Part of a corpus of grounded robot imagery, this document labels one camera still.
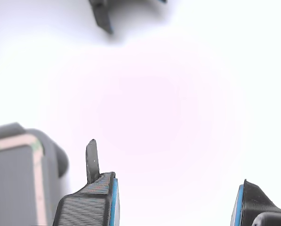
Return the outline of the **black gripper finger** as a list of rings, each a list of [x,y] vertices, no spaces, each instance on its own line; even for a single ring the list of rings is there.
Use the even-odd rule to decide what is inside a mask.
[[[231,226],[281,226],[281,209],[263,190],[245,180],[239,186]]]
[[[58,204],[53,226],[119,226],[120,196],[115,172],[100,173],[97,144],[86,147],[87,184],[64,196]]]

